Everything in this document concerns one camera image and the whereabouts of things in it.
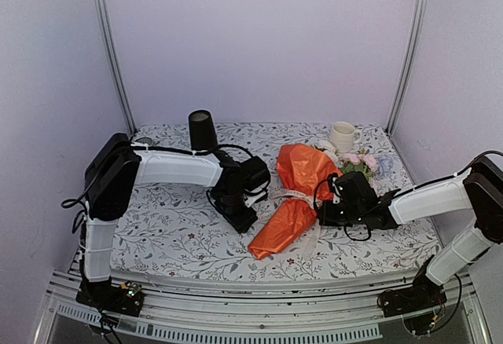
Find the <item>artificial flower bouquet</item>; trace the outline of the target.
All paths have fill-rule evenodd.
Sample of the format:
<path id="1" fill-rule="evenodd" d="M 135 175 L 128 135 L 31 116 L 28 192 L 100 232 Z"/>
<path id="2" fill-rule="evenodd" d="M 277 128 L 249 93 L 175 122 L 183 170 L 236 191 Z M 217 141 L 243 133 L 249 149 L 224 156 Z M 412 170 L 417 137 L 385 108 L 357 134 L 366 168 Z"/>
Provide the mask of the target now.
<path id="1" fill-rule="evenodd" d="M 350 171 L 362 172 L 367 182 L 376 192 L 384 190 L 387 177 L 380 165 L 378 156 L 366 151 L 339 152 L 327 140 L 319 140 L 313 145 L 313 148 L 326 154 L 343 174 Z"/>

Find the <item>cream printed ribbon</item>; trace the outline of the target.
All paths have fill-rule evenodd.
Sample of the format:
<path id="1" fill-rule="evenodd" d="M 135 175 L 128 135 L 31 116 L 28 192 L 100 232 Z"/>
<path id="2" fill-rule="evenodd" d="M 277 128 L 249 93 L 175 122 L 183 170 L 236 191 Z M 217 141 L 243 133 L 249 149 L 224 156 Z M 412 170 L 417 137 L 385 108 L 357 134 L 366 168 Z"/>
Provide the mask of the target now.
<path id="1" fill-rule="evenodd" d="M 313 196 L 308 196 L 302 192 L 298 192 L 295 190 L 285 189 L 285 188 L 277 188 L 269 193 L 269 197 L 271 199 L 296 199 L 303 201 L 310 208 L 314 209 L 315 207 L 321 206 L 321 200 L 315 198 Z M 303 247 L 302 258 L 307 260 L 315 253 L 315 248 L 318 244 L 318 239 L 321 235 L 321 225 L 317 218 L 315 218 L 315 223 L 312 225 L 312 232 L 309 235 L 309 240 L 305 243 Z"/>

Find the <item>orange wrapping paper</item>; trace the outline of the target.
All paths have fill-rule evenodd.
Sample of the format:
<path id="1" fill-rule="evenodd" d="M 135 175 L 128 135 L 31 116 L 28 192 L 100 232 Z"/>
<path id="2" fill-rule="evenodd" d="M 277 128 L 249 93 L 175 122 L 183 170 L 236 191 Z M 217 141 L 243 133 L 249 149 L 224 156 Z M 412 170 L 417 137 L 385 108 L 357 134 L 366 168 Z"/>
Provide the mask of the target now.
<path id="1" fill-rule="evenodd" d="M 326 180 L 343 173 L 324 152 L 303 144 L 284 145 L 277 157 L 277 174 L 284 200 L 271 219 L 248 245 L 258 260 L 279 254 L 317 220 L 315 209 L 324 200 L 333 200 Z"/>

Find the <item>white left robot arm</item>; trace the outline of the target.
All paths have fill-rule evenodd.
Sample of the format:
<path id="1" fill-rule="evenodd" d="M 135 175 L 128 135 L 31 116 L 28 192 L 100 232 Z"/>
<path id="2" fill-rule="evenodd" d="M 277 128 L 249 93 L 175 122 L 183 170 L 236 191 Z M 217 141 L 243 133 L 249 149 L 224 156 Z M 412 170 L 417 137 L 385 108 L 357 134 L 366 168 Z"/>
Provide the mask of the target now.
<path id="1" fill-rule="evenodd" d="M 99 307 L 111 307 L 116 289 L 107 280 L 113 236 L 127 211 L 135 188 L 148 184 L 182 184 L 205 187 L 211 205 L 238 232 L 256 221 L 253 204 L 267 197 L 271 176 L 266 163 L 250 155 L 236 161 L 226 145 L 214 143 L 204 150 L 148 146 L 113 134 L 84 174 L 84 190 L 61 206 L 81 206 L 83 217 L 83 275 L 87 296 Z"/>

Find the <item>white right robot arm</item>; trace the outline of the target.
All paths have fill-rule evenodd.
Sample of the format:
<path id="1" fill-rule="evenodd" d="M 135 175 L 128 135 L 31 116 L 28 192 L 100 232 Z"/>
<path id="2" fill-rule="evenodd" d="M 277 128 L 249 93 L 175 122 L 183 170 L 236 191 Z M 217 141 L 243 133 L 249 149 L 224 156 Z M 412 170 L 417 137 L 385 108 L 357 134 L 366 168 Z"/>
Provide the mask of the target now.
<path id="1" fill-rule="evenodd" d="M 361 172 L 351 171 L 342 177 L 331 174 L 325 183 L 339 200 L 314 202 L 314 210 L 322 226 L 345 229 L 363 225 L 367 232 L 471 210 L 473 223 L 421 266 L 406 293 L 412 309 L 423 309 L 446 281 L 502 242 L 502 171 L 488 158 L 490 155 L 492 151 L 479 154 L 455 174 L 382 196 L 376 195 Z"/>

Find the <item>tall black vase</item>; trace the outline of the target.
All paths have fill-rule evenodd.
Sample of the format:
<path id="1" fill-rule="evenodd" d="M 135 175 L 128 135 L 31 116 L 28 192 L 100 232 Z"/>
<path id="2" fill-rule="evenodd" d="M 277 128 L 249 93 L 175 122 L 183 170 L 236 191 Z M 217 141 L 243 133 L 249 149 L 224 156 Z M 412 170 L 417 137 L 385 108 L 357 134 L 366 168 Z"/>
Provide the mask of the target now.
<path id="1" fill-rule="evenodd" d="M 188 120 L 192 150 L 207 151 L 218 145 L 213 118 L 209 111 L 196 110 L 189 114 Z"/>

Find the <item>floral patterned tablecloth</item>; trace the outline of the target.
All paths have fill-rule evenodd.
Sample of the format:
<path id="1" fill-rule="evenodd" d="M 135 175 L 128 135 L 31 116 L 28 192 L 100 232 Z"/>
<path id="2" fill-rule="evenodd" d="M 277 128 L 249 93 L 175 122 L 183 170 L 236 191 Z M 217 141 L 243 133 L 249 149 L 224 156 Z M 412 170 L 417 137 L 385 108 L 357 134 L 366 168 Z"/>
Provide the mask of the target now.
<path id="1" fill-rule="evenodd" d="M 376 127 L 344 158 L 321 124 L 214 125 L 200 145 L 186 126 L 148 128 L 151 145 L 111 136 L 86 170 L 83 275 L 113 269 L 225 281 L 323 280 L 416 269 L 439 249 L 424 219 L 378 218 L 378 195 L 407 186 Z"/>

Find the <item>cream ceramic mug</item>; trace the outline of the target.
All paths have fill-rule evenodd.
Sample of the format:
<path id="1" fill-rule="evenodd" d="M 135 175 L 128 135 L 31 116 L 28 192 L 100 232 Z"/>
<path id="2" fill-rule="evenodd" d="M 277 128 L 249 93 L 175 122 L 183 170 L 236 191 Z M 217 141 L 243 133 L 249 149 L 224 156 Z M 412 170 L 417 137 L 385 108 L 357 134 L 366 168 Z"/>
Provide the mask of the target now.
<path id="1" fill-rule="evenodd" d="M 331 126 L 329 143 L 340 153 L 348 153 L 362 139 L 362 132 L 347 122 L 336 122 Z"/>

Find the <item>striped black white cup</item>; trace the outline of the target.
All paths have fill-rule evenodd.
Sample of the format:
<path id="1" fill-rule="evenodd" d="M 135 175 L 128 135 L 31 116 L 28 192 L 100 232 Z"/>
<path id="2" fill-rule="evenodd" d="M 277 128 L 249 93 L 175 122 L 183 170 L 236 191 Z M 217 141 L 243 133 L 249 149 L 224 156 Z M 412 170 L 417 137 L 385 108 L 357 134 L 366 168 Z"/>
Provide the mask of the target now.
<path id="1" fill-rule="evenodd" d="M 148 145 L 148 146 L 153 146 L 155 144 L 155 141 L 150 137 L 135 138 L 133 140 L 133 142 L 136 144 L 144 144 L 144 145 Z"/>

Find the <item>aluminium front rail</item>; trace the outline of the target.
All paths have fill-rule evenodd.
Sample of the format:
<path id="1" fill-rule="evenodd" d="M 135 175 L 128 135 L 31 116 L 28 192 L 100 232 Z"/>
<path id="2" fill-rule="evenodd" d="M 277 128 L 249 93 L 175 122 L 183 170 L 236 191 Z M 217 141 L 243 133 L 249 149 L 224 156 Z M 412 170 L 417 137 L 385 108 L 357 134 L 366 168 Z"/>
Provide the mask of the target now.
<path id="1" fill-rule="evenodd" d="M 418 338 L 406 331 L 406 317 L 421 310 L 385 317 L 377 306 L 381 292 L 411 284 L 413 271 L 315 281 L 227 282 L 166 278 L 112 271 L 112 282 L 143 286 L 140 316 L 109 313 L 117 321 L 119 342 L 127 336 L 173 343 L 349 343 L 372 339 L 397 343 L 496 343 L 491 337 L 475 287 L 461 272 L 461 303 L 456 316 L 440 329 Z M 57 329 L 100 340 L 100 315 L 75 297 L 81 278 L 76 269 L 54 271 L 29 343 L 50 343 Z"/>

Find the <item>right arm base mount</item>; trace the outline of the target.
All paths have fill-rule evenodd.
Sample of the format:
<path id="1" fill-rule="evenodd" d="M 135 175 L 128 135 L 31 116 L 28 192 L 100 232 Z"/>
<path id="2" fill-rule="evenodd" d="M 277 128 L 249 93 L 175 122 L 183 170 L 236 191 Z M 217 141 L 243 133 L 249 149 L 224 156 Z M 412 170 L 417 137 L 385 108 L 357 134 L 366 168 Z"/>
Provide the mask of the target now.
<path id="1" fill-rule="evenodd" d="M 426 277 L 431 256 L 419 269 L 410 286 L 402 289 L 388 289 L 380 293 L 376 303 L 385 317 L 416 313 L 430 309 L 429 313 L 404 319 L 406 330 L 415 336 L 432 333 L 447 302 L 442 286 L 436 285 Z"/>

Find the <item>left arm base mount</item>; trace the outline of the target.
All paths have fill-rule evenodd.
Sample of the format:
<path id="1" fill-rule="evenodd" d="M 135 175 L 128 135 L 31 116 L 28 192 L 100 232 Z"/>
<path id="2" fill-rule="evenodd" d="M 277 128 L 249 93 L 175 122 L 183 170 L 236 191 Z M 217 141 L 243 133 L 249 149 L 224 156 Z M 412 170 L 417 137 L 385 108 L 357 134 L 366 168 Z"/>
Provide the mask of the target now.
<path id="1" fill-rule="evenodd" d="M 127 281 L 119 286 L 112 279 L 90 282 L 84 278 L 79 286 L 75 300 L 85 306 L 94 307 L 100 312 L 111 312 L 131 317 L 139 317 L 145 295 L 142 286 Z"/>

